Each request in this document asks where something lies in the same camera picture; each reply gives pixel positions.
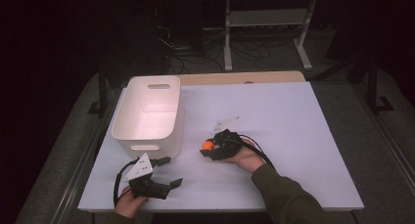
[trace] orange knob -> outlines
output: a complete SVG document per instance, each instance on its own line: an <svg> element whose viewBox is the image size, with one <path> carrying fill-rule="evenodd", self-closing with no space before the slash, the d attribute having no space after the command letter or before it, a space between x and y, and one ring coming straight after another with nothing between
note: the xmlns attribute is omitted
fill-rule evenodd
<svg viewBox="0 0 415 224"><path fill-rule="evenodd" d="M211 151L211 150L213 150L213 147L214 147L214 143L211 142L211 141L205 141L202 144L202 150L209 150L209 151Z"/></svg>

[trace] olive green sleeve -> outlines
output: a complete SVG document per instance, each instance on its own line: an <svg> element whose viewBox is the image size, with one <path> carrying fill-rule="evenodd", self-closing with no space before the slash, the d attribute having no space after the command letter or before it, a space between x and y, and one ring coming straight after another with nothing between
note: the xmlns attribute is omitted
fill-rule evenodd
<svg viewBox="0 0 415 224"><path fill-rule="evenodd" d="M134 220L134 218L124 217L124 216L119 215L115 212L112 212L108 216L105 223L106 224L134 224L135 220Z"/></svg>
<svg viewBox="0 0 415 224"><path fill-rule="evenodd" d="M299 183L280 176L268 164L262 165L252 176L274 223L334 223L326 217L318 201Z"/></svg>

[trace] white tabletop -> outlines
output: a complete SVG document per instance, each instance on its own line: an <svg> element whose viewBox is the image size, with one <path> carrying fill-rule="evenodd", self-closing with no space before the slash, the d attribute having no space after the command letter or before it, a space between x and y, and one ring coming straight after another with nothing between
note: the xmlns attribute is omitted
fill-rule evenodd
<svg viewBox="0 0 415 224"><path fill-rule="evenodd" d="M183 178L166 200L150 199L143 210L260 211L264 204L251 174L211 161L199 149L218 120L239 116L231 131L254 138L278 172L298 181L326 210L363 208L363 203L308 82L182 86L185 106L181 152L156 167L152 179ZM113 210L115 177L131 161L111 135L112 120L78 208ZM127 186L121 182L119 191Z"/></svg>

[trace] white storage bin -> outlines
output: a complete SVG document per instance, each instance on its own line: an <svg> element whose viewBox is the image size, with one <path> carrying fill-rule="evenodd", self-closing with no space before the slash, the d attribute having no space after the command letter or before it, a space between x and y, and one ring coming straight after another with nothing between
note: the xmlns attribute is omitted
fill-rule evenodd
<svg viewBox="0 0 415 224"><path fill-rule="evenodd" d="M150 158L176 157L183 118L178 77L133 77L116 111L112 133L133 158L144 153Z"/></svg>

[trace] person's left hand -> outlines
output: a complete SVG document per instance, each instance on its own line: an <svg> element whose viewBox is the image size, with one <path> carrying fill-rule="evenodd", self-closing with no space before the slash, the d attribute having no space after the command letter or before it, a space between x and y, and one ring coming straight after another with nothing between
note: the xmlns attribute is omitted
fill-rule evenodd
<svg viewBox="0 0 415 224"><path fill-rule="evenodd" d="M125 217L134 218L143 202L149 200L149 198L146 197L138 197L134 199L130 187L124 188L122 193L123 195L121 195L116 203L115 213Z"/></svg>

